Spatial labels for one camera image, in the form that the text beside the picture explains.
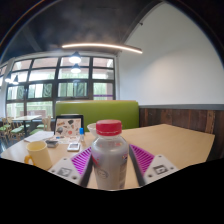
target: glass window pane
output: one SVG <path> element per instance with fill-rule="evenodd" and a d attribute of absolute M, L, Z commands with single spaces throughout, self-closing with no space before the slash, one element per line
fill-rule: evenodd
<path fill-rule="evenodd" d="M 23 99 L 24 86 L 15 86 L 8 88 L 7 100 Z"/>
<path fill-rule="evenodd" d="M 66 97 L 67 83 L 58 84 L 58 97 Z"/>
<path fill-rule="evenodd" d="M 9 103 L 7 104 L 7 117 L 24 116 L 24 103 Z"/>
<path fill-rule="evenodd" d="M 28 98 L 35 97 L 35 86 L 36 85 L 29 85 Z"/>
<path fill-rule="evenodd" d="M 0 86 L 2 86 L 3 77 L 0 77 Z"/>
<path fill-rule="evenodd" d="M 94 100 L 113 100 L 112 83 L 93 83 Z"/>
<path fill-rule="evenodd" d="M 88 79 L 89 69 L 81 68 L 80 73 L 72 73 L 72 68 L 62 68 L 59 70 L 58 79 Z"/>
<path fill-rule="evenodd" d="M 87 83 L 86 82 L 75 82 L 74 83 L 74 96 L 75 97 L 87 96 Z"/>
<path fill-rule="evenodd" d="M 58 58 L 40 58 L 35 59 L 32 68 L 56 67 Z"/>
<path fill-rule="evenodd" d="M 74 63 L 69 61 L 69 57 L 62 57 L 61 58 L 61 65 L 60 66 L 73 66 Z M 79 66 L 89 66 L 89 57 L 81 57 L 81 62 L 79 62 Z"/>
<path fill-rule="evenodd" d="M 43 89 L 43 97 L 51 97 L 52 93 L 52 84 L 44 84 L 44 89 Z"/>
<path fill-rule="evenodd" d="M 16 75 L 18 75 L 18 81 L 19 82 L 26 82 L 26 79 L 27 79 L 27 72 L 15 72 L 15 73 L 12 73 L 11 75 L 11 80 L 14 80 Z"/>
<path fill-rule="evenodd" d="M 29 69 L 31 60 L 25 61 L 17 61 L 14 63 L 12 71 L 21 70 L 21 69 Z"/>
<path fill-rule="evenodd" d="M 113 59 L 109 58 L 93 58 L 93 66 L 113 68 Z"/>
<path fill-rule="evenodd" d="M 29 81 L 49 80 L 54 79 L 54 76 L 55 76 L 55 69 L 33 70 L 30 73 Z"/>
<path fill-rule="evenodd" d="M 7 65 L 5 65 L 4 67 L 2 67 L 1 75 L 4 75 L 5 74 L 6 67 L 7 67 Z"/>
<path fill-rule="evenodd" d="M 44 118 L 47 116 L 53 117 L 52 101 L 27 103 L 27 115 L 41 115 L 40 118 Z"/>
<path fill-rule="evenodd" d="M 35 98 L 42 97 L 42 93 L 43 93 L 43 84 L 36 84 Z"/>
<path fill-rule="evenodd" d="M 11 100 L 12 99 L 12 87 L 8 88 L 8 94 L 7 94 L 7 100 Z"/>
<path fill-rule="evenodd" d="M 114 70 L 93 69 L 93 79 L 114 79 Z"/>
<path fill-rule="evenodd" d="M 24 86 L 17 87 L 17 99 L 22 100 L 24 94 Z"/>
<path fill-rule="evenodd" d="M 73 83 L 67 84 L 67 96 L 73 96 Z"/>

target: fluorescent light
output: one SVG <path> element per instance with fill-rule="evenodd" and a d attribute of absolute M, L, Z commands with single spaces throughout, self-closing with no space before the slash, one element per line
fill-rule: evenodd
<path fill-rule="evenodd" d="M 69 48 L 69 47 L 109 47 L 109 48 L 116 48 L 116 49 L 127 50 L 127 51 L 132 51 L 135 53 L 142 54 L 142 50 L 140 48 L 131 47 L 128 45 L 113 45 L 113 44 L 101 44 L 101 43 L 77 43 L 77 44 L 67 44 L 62 46 L 62 48 Z"/>

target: plastic bottle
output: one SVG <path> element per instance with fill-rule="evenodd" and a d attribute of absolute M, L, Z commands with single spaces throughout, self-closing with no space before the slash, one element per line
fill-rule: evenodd
<path fill-rule="evenodd" d="M 100 120 L 96 123 L 98 137 L 92 142 L 91 153 L 99 189 L 124 188 L 129 148 L 120 136 L 121 131 L 119 120 Z"/>
<path fill-rule="evenodd" d="M 80 141 L 84 141 L 84 130 L 83 128 L 79 128 L 79 136 L 80 136 Z"/>

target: green booth seat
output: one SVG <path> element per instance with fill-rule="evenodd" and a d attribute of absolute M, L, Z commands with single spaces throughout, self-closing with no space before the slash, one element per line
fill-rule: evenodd
<path fill-rule="evenodd" d="M 83 115 L 86 132 L 89 132 L 87 125 L 105 119 L 120 120 L 123 130 L 139 128 L 139 106 L 134 100 L 58 101 L 55 115 L 62 114 Z"/>
<path fill-rule="evenodd" d="M 37 129 L 44 129 L 44 124 L 37 125 Z"/>
<path fill-rule="evenodd" d="M 42 129 L 34 129 L 33 131 L 30 132 L 30 135 L 33 135 L 37 133 L 38 131 L 43 131 Z"/>
<path fill-rule="evenodd" d="M 21 132 L 23 132 L 23 128 L 20 128 L 20 127 L 11 130 L 11 133 L 12 133 L 12 134 L 19 134 L 19 133 L 21 133 Z"/>
<path fill-rule="evenodd" d="M 6 131 L 6 127 L 0 127 L 0 131 Z"/>
<path fill-rule="evenodd" d="M 10 124 L 5 124 L 3 127 L 5 127 L 5 128 L 10 128 L 11 125 L 10 125 Z"/>
<path fill-rule="evenodd" d="M 24 129 L 24 125 L 21 125 L 19 127 Z M 30 127 L 30 125 L 29 124 L 26 124 L 26 128 L 29 128 L 29 127 Z"/>

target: red bottle cap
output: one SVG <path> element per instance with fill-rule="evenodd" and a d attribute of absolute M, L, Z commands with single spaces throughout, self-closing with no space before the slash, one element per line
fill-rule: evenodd
<path fill-rule="evenodd" d="M 100 120 L 96 122 L 96 133 L 103 136 L 119 135 L 122 124 L 119 120 Z"/>

